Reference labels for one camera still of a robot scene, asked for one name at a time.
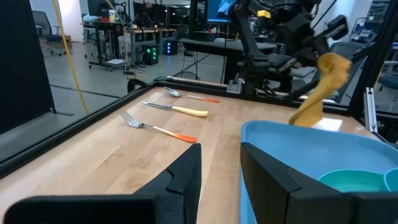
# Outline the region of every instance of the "butter knife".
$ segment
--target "butter knife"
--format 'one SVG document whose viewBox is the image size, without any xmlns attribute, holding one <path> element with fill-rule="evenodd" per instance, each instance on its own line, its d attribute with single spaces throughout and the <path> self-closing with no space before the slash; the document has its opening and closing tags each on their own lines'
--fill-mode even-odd
<svg viewBox="0 0 398 224">
<path fill-rule="evenodd" d="M 143 104 L 147 105 L 147 106 L 153 106 L 156 108 L 160 108 L 160 109 L 165 109 L 165 110 L 175 110 L 175 111 L 179 111 L 182 113 L 186 113 L 186 114 L 190 114 L 190 115 L 194 115 L 194 116 L 199 116 L 199 117 L 205 117 L 208 114 L 208 111 L 198 111 L 198 110 L 192 110 L 192 109 L 188 109 L 188 108 L 182 108 L 179 106 L 170 106 L 170 105 L 161 105 L 158 103 L 149 103 L 149 102 L 142 102 Z"/>
</svg>

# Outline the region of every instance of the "concrete floor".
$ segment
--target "concrete floor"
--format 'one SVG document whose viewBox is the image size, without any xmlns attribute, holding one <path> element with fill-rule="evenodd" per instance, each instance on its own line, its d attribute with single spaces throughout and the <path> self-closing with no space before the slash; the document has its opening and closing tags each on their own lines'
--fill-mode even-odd
<svg viewBox="0 0 398 224">
<path fill-rule="evenodd" d="M 90 112 L 98 110 L 105 105 L 127 94 L 127 76 L 121 70 L 108 72 L 106 68 L 92 66 L 88 62 L 93 59 L 90 52 L 95 52 L 95 47 L 90 44 L 73 44 L 71 56 L 80 88 Z M 33 143 L 71 124 L 86 115 L 78 92 L 72 71 L 65 55 L 51 56 L 44 52 L 45 66 L 49 76 L 51 91 L 58 114 L 45 114 L 40 118 L 30 121 L 22 126 L 0 135 L 0 161 L 19 152 Z M 219 83 L 223 71 L 223 57 L 198 53 L 198 77 L 203 81 Z M 194 58 L 178 55 L 159 57 L 159 63 L 141 68 L 139 78 L 149 83 L 159 76 L 175 75 L 182 70 L 196 73 Z M 388 91 L 376 92 L 376 102 L 391 102 L 394 94 Z"/>
</svg>

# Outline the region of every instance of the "fork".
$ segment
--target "fork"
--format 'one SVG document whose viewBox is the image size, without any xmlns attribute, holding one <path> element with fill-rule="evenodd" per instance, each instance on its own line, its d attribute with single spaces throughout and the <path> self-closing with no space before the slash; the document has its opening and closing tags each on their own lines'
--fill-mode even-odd
<svg viewBox="0 0 398 224">
<path fill-rule="evenodd" d="M 144 124 L 142 122 L 139 122 L 139 121 L 135 120 L 134 118 L 132 118 L 126 111 L 122 111 L 120 113 L 120 115 L 125 120 L 125 122 L 129 126 L 131 126 L 133 128 L 150 127 L 150 128 L 154 128 L 156 130 L 162 131 L 162 132 L 164 132 L 164 133 L 166 133 L 168 135 L 171 135 L 171 136 L 173 136 L 173 137 L 175 137 L 175 138 L 177 138 L 179 140 L 183 140 L 183 141 L 190 142 L 190 143 L 195 143 L 197 141 L 197 138 L 195 138 L 195 137 L 185 136 L 185 135 L 182 135 L 182 134 L 176 134 L 176 133 L 173 133 L 171 131 L 159 128 L 157 126 L 153 126 L 153 125 L 150 125 L 150 124 Z"/>
</svg>

